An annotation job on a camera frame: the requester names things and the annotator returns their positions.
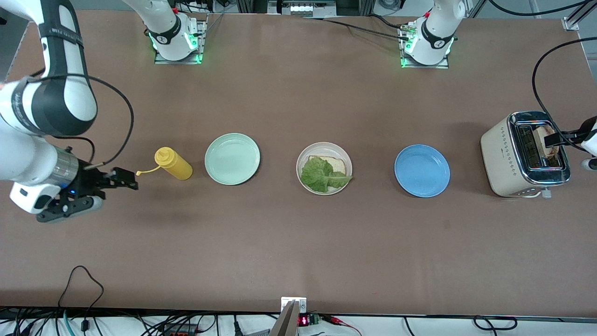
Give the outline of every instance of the white floor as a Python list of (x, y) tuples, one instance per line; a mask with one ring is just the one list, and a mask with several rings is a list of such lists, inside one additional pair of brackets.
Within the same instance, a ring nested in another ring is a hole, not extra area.
[[(155, 324), (162, 321), (161, 317), (146, 317), (147, 323)], [(191, 320), (197, 323), (198, 317)], [(363, 336), (407, 336), (408, 330), (401, 317), (341, 317), (343, 321), (358, 328)], [(75, 336), (82, 336), (80, 331), (82, 319), (70, 321)], [(140, 336), (145, 329), (141, 322), (133, 317), (98, 317), (98, 324), (104, 336)], [(208, 328), (214, 318), (206, 316), (201, 321), (199, 328), (201, 330)], [(254, 332), (270, 329), (275, 320), (264, 315), (241, 315), (238, 316), (238, 322), (242, 332), (245, 335)], [(492, 336), (491, 331), (483, 331), (476, 328), (469, 319), (434, 319), (434, 318), (416, 318), (409, 317), (408, 322), (415, 336)], [(494, 321), (495, 327), (508, 326), (511, 322)], [(219, 336), (233, 336), (233, 317), (230, 315), (219, 317)], [(0, 335), (12, 335), (14, 322), (0, 325)], [(31, 335), (38, 330), (34, 326)], [(60, 335), (68, 336), (64, 327), (64, 322), (59, 319)], [(354, 330), (342, 326), (331, 325), (322, 322), (319, 325), (313, 325), (298, 329), (301, 336), (311, 336), (323, 332), (322, 336), (359, 336)], [(216, 327), (202, 333), (203, 336), (218, 336)], [(498, 336), (595, 336), (597, 335), (597, 323), (566, 323), (566, 322), (536, 322), (520, 321), (518, 327), (511, 331), (498, 331)], [(47, 323), (41, 336), (56, 336), (54, 320)], [(93, 320), (90, 319), (90, 330), (87, 336), (99, 336)]]

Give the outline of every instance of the bread slice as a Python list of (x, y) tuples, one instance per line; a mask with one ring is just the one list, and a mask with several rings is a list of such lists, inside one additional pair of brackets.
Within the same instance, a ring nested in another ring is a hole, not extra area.
[(328, 163), (331, 164), (332, 167), (334, 168), (335, 172), (341, 172), (341, 173), (346, 174), (346, 164), (344, 163), (343, 160), (341, 160), (339, 158), (335, 158), (335, 157), (321, 156), (321, 155), (310, 155), (309, 160), (311, 160), (314, 157), (319, 157), (322, 160), (328, 161)]
[(535, 143), (537, 144), (540, 156), (549, 159), (558, 154), (559, 146), (550, 148), (545, 147), (545, 137), (555, 133), (556, 131), (554, 131), (551, 126), (540, 126), (533, 131), (533, 137), (535, 138)]

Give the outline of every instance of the cream toaster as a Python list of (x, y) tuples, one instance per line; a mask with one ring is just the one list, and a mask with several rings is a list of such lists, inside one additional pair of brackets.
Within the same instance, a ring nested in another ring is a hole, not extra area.
[(541, 155), (533, 131), (552, 126), (543, 111), (515, 112), (481, 137), (481, 152), (491, 189), (502, 197), (551, 197), (551, 187), (570, 179), (563, 146), (552, 157)]

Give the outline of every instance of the wire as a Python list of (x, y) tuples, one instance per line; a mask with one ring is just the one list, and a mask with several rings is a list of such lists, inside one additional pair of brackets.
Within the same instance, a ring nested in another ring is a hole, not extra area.
[(127, 137), (125, 137), (124, 142), (122, 143), (122, 146), (120, 147), (120, 149), (118, 149), (116, 154), (113, 157), (111, 157), (110, 159), (108, 159), (107, 161), (103, 161), (99, 164), (94, 164), (89, 167), (96, 168), (96, 167), (105, 166), (105, 165), (111, 163), (112, 161), (116, 160), (116, 158), (120, 155), (120, 153), (122, 153), (122, 151), (126, 147), (128, 140), (131, 137), (131, 133), (133, 132), (133, 125), (134, 125), (134, 121), (135, 121), (135, 113), (133, 111), (133, 106), (131, 105), (131, 102), (128, 100), (128, 98), (120, 90), (118, 90), (114, 85), (111, 85), (110, 83), (108, 83), (104, 80), (101, 80), (97, 77), (93, 77), (93, 76), (89, 76), (89, 75), (83, 75), (83, 74), (53, 75), (53, 76), (47, 76), (47, 77), (43, 77), (43, 78), (39, 78), (39, 79), (30, 80), (29, 82), (30, 83), (40, 83), (40, 82), (47, 81), (47, 80), (66, 79), (67, 77), (81, 77), (81, 78), (85, 78), (85, 79), (96, 81), (100, 84), (103, 84), (104, 86), (108, 87), (112, 91), (116, 92), (128, 106), (129, 113), (131, 114), (131, 121), (130, 121), (130, 125), (128, 128)]
[(543, 112), (545, 112), (545, 114), (547, 114), (547, 117), (552, 120), (552, 127), (553, 129), (560, 135), (560, 137), (566, 141), (569, 145), (571, 145), (572, 147), (579, 149), (581, 151), (586, 152), (586, 150), (578, 145), (576, 145), (575, 143), (572, 143), (568, 138), (566, 138), (563, 134), (562, 131), (560, 131), (559, 127), (556, 125), (556, 123), (553, 121), (552, 116), (549, 114), (549, 112), (547, 111), (547, 108), (545, 107), (545, 105), (543, 104), (543, 101), (541, 101), (541, 98), (539, 97), (539, 94), (537, 93), (537, 83), (536, 83), (536, 76), (537, 76), (537, 70), (539, 68), (539, 65), (541, 64), (541, 62), (545, 59), (545, 57), (547, 57), (549, 54), (553, 53), (554, 51), (556, 51), (557, 49), (560, 49), (562, 47), (565, 47), (567, 45), (571, 45), (571, 44), (575, 44), (575, 43), (580, 43), (580, 42), (585, 42), (585, 41), (594, 41), (597, 40), (597, 36), (594, 37), (586, 37), (586, 38), (581, 38), (581, 39), (575, 39), (574, 41), (568, 41), (562, 44), (557, 45), (556, 47), (551, 48), (547, 53), (544, 53), (543, 56), (541, 56), (541, 58), (539, 58), (539, 60), (537, 61), (537, 64), (535, 64), (535, 68), (533, 69), (533, 78), (531, 80), (532, 85), (533, 85), (533, 93), (535, 94), (535, 99), (537, 99), (537, 102), (539, 103), (539, 105), (541, 106), (541, 109), (543, 110)]
[(408, 319), (406, 318), (406, 316), (404, 316), (404, 323), (406, 323), (408, 332), (411, 334), (411, 336), (414, 336), (413, 330), (410, 328), (410, 325), (408, 324)]
[(39, 330), (37, 330), (33, 336), (41, 335), (42, 331), (44, 330), (45, 324), (48, 323), (51, 316), (52, 315), (50, 314), (50, 315), (48, 315), (48, 317), (45, 318), (44, 322), (41, 324), (41, 327), (39, 327)]
[(507, 10), (504, 7), (496, 4), (496, 2), (494, 0), (489, 0), (489, 2), (495, 6), (497, 9), (499, 9), (500, 11), (504, 12), (504, 13), (508, 13), (508, 14), (512, 14), (512, 15), (516, 15), (516, 16), (535, 16), (535, 15), (543, 15), (543, 14), (551, 14), (551, 13), (557, 13), (559, 11), (565, 11), (565, 10), (569, 10), (570, 8), (574, 8), (576, 6), (580, 6), (580, 5), (584, 5), (584, 4), (588, 4), (589, 2), (591, 2), (592, 0), (584, 0), (581, 2), (577, 2), (575, 4), (571, 4), (571, 5), (567, 5), (564, 7), (560, 7), (560, 8), (555, 8), (554, 10), (548, 10), (548, 11), (541, 11), (541, 12), (536, 12), (536, 13), (520, 13), (520, 12), (515, 12), (515, 11), (511, 11), (511, 10)]
[(201, 317), (200, 317), (200, 318), (199, 318), (199, 320), (197, 321), (197, 334), (201, 334), (201, 333), (203, 333), (203, 332), (206, 332), (206, 331), (210, 330), (210, 329), (211, 329), (211, 328), (213, 328), (213, 327), (214, 327), (214, 325), (216, 324), (216, 318), (217, 318), (217, 317), (216, 317), (216, 315), (214, 315), (214, 321), (211, 323), (211, 325), (210, 325), (210, 326), (209, 326), (207, 329), (205, 329), (205, 330), (199, 330), (199, 323), (201, 322), (201, 319), (202, 319), (204, 316), (205, 316), (205, 315), (201, 315)]
[(359, 331), (359, 329), (356, 329), (355, 327), (353, 327), (352, 325), (346, 323), (346, 322), (342, 322), (343, 324), (341, 326), (347, 326), (348, 328), (354, 329), (356, 332), (359, 333), (359, 336), (363, 336), (363, 334)]
[[(60, 303), (62, 302), (62, 299), (64, 298), (64, 295), (66, 294), (66, 291), (69, 289), (69, 285), (70, 285), (70, 280), (73, 277), (73, 273), (75, 272), (75, 270), (77, 268), (83, 268), (83, 270), (85, 270), (85, 272), (87, 273), (87, 276), (89, 277), (89, 279), (91, 279), (91, 281), (95, 282), (101, 289), (100, 295), (98, 295), (98, 297), (95, 299), (95, 301), (93, 301), (89, 307), (86, 309), (83, 320), (87, 320), (87, 314), (89, 313), (89, 311), (91, 310), (91, 308), (93, 307), (94, 304), (96, 304), (96, 302), (101, 299), (101, 296), (104, 295), (104, 286), (96, 280), (96, 278), (94, 278), (91, 273), (89, 273), (89, 270), (83, 266), (83, 265), (78, 265), (75, 266), (71, 271), (70, 271), (70, 275), (69, 275), (69, 280), (66, 282), (66, 287), (64, 288), (64, 290), (62, 291), (62, 294), (60, 295), (60, 298), (58, 299), (58, 308), (62, 308), (62, 306), (60, 305)], [(56, 330), (58, 330), (58, 317), (56, 317)]]
[(56, 139), (77, 139), (77, 140), (87, 141), (91, 145), (91, 155), (89, 157), (89, 161), (87, 161), (87, 162), (91, 164), (91, 162), (93, 161), (93, 158), (96, 156), (96, 146), (95, 146), (95, 144), (93, 144), (93, 141), (91, 141), (91, 139), (89, 139), (89, 138), (85, 138), (82, 136), (54, 136), (54, 138), (56, 138)]
[[(484, 320), (489, 325), (489, 328), (480, 326), (477, 323), (478, 319)], [(487, 319), (487, 317), (481, 316), (481, 315), (475, 315), (473, 317), (473, 323), (475, 324), (475, 327), (477, 327), (481, 330), (492, 331), (494, 336), (497, 336), (497, 331), (508, 331), (508, 330), (512, 330), (518, 326), (518, 320), (516, 320), (515, 317), (506, 317), (506, 318), (502, 318), (502, 319), (514, 321), (514, 324), (512, 326), (508, 326), (508, 327), (504, 327), (504, 328), (496, 328), (495, 326), (493, 326), (493, 324), (491, 324), (491, 322), (489, 321), (489, 319)]]
[(359, 336), (363, 336), (363, 334), (359, 331), (359, 329), (356, 329), (355, 327), (353, 327), (352, 325), (350, 325), (350, 324), (342, 321), (341, 319), (339, 319), (339, 318), (337, 318), (335, 316), (330, 316), (329, 318), (330, 318), (329, 320), (327, 320), (327, 319), (324, 319), (324, 320), (326, 320), (329, 323), (332, 323), (334, 325), (345, 326), (345, 327), (348, 327), (350, 329), (354, 329), (356, 332), (359, 333)]
[(66, 325), (66, 330), (69, 331), (70, 336), (75, 336), (75, 333), (73, 332), (73, 329), (70, 327), (69, 319), (66, 316), (66, 309), (62, 313), (62, 319), (64, 320), (64, 325)]
[(37, 77), (37, 76), (39, 76), (39, 75), (43, 74), (43, 73), (44, 73), (44, 71), (45, 71), (45, 67), (41, 68), (40, 70), (37, 70), (36, 72), (34, 72), (34, 73), (30, 74), (29, 76), (30, 76), (30, 77)]
[(93, 318), (93, 323), (96, 325), (97, 332), (100, 334), (100, 336), (104, 336), (104, 334), (101, 332), (100, 325), (97, 324), (96, 316), (91, 314), (91, 317)]
[(141, 323), (143, 323), (143, 327), (145, 328), (145, 331), (151, 336), (151, 333), (149, 332), (149, 329), (147, 328), (147, 325), (145, 324), (145, 321), (143, 320), (143, 318), (141, 317), (139, 312), (137, 312), (137, 317), (138, 317), (139, 321), (141, 321)]
[(392, 27), (392, 28), (396, 28), (396, 29), (400, 29), (400, 26), (404, 26), (404, 25), (406, 24), (406, 23), (403, 23), (403, 24), (401, 24), (401, 25), (394, 25), (393, 23), (390, 23), (390, 22), (388, 22), (388, 21), (387, 21), (387, 20), (386, 20), (386, 19), (385, 19), (383, 16), (380, 16), (380, 15), (377, 15), (377, 14), (373, 14), (373, 13), (371, 13), (371, 14), (369, 14), (369, 15), (367, 15), (367, 16), (370, 16), (370, 17), (375, 17), (375, 18), (377, 18), (377, 19), (380, 19), (380, 20), (381, 20), (381, 22), (383, 22), (383, 23), (384, 23), (384, 24), (386, 24), (387, 26), (390, 26), (390, 27)]
[(231, 9), (232, 9), (232, 6), (229, 7), (228, 9), (226, 9), (226, 8), (222, 9), (222, 11), (220, 12), (220, 16), (218, 16), (218, 18), (214, 21), (214, 23), (212, 23), (209, 27), (207, 27), (207, 29), (205, 30), (205, 32), (203, 33), (203, 35), (207, 35), (207, 32), (209, 32), (211, 30), (211, 28), (213, 26), (215, 26), (216, 23), (218, 23), (218, 21), (221, 20), (221, 18), (224, 16), (224, 13), (227, 12), (227, 11), (229, 11), (229, 10), (231, 10)]
[(56, 308), (56, 314), (54, 315), (54, 327), (56, 329), (56, 336), (60, 336), (60, 330), (58, 330), (58, 312), (60, 311), (59, 308)]
[(388, 34), (388, 33), (376, 32), (376, 31), (371, 30), (371, 29), (367, 29), (367, 28), (363, 28), (363, 27), (358, 27), (358, 26), (353, 26), (353, 25), (350, 25), (350, 24), (344, 23), (344, 22), (331, 21), (331, 20), (322, 20), (322, 21), (323, 22), (336, 23), (338, 25), (347, 26), (347, 27), (350, 27), (350, 28), (362, 30), (364, 32), (369, 32), (369, 33), (373, 33), (373, 34), (378, 34), (378, 35), (381, 35), (381, 36), (387, 36), (387, 37), (391, 37), (391, 38), (403, 39), (404, 41), (408, 40), (408, 38), (406, 36), (398, 36), (398, 35), (392, 35), (392, 34)]

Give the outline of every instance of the yellow bottle cap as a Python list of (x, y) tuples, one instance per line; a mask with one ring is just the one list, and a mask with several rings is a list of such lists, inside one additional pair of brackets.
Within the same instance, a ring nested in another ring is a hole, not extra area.
[(153, 158), (155, 159), (155, 163), (157, 163), (160, 167), (170, 168), (176, 164), (179, 159), (179, 155), (170, 147), (162, 147), (155, 152)]

